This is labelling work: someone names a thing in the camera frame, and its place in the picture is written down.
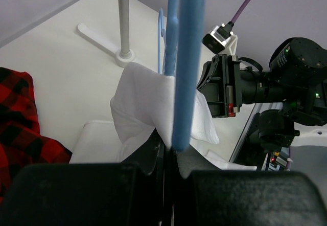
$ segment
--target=white base stand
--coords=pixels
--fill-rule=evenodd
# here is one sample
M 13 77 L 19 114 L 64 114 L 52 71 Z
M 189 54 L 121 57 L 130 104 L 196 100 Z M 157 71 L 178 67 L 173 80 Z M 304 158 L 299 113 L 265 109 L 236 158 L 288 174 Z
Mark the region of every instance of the white base stand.
M 119 49 L 118 46 L 116 46 L 113 42 L 111 42 L 107 38 L 91 30 L 84 23 L 78 24 L 76 29 L 77 32 L 81 35 L 81 37 L 92 43 L 94 46 L 98 47 L 100 50 L 104 51 L 105 53 L 115 58 L 116 64 L 118 66 L 126 67 L 126 65 L 132 61 L 138 62 L 138 60 L 135 59 L 135 53 L 132 50 L 130 50 L 129 58 L 123 58 L 121 56 L 121 50 Z

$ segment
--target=metal pole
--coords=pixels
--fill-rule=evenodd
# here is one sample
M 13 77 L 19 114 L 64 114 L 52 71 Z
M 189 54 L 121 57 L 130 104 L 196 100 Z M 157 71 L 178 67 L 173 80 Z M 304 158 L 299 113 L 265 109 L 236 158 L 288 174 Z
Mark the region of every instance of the metal pole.
M 122 45 L 120 56 L 127 59 L 131 57 L 129 49 L 129 0 L 118 0 L 118 7 Z

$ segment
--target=green led light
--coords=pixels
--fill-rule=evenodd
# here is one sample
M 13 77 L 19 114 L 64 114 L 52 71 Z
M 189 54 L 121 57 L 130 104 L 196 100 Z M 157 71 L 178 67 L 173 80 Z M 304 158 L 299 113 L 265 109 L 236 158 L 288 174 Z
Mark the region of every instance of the green led light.
M 297 103 L 296 102 L 292 102 L 290 105 L 291 105 L 291 107 L 297 107 Z

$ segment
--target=red and black checkered fabric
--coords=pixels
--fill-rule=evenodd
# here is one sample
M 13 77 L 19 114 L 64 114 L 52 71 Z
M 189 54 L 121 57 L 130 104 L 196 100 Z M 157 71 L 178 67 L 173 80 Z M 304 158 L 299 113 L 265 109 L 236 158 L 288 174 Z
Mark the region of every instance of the red and black checkered fabric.
M 0 202 L 14 176 L 34 163 L 68 163 L 72 153 L 40 135 L 33 80 L 0 67 Z

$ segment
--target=white cloth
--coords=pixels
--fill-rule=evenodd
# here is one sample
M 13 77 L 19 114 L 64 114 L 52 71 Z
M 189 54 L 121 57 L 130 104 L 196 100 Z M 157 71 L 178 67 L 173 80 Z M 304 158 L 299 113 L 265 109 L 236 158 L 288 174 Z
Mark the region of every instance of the white cloth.
M 160 75 L 137 63 L 123 71 L 110 106 L 113 122 L 85 124 L 71 163 L 121 162 L 137 150 L 157 129 L 171 147 L 175 78 Z M 196 91 L 190 144 L 220 169 L 255 170 L 230 163 L 210 150 L 219 143 L 205 97 Z
M 112 121 L 89 121 L 83 127 L 69 163 L 114 163 L 121 147 Z
M 256 167 L 241 166 L 224 160 L 210 150 L 210 145 L 204 141 L 191 139 L 190 144 L 209 162 L 222 170 L 256 169 Z M 112 121 L 89 121 L 84 125 L 69 163 L 115 163 L 119 160 L 122 148 L 122 142 Z
M 137 63 L 129 63 L 122 73 L 111 113 L 123 143 L 119 161 L 138 149 L 157 129 L 164 144 L 171 147 L 174 118 L 175 77 L 158 74 Z M 196 91 L 191 138 L 218 144 L 219 138 L 209 107 Z

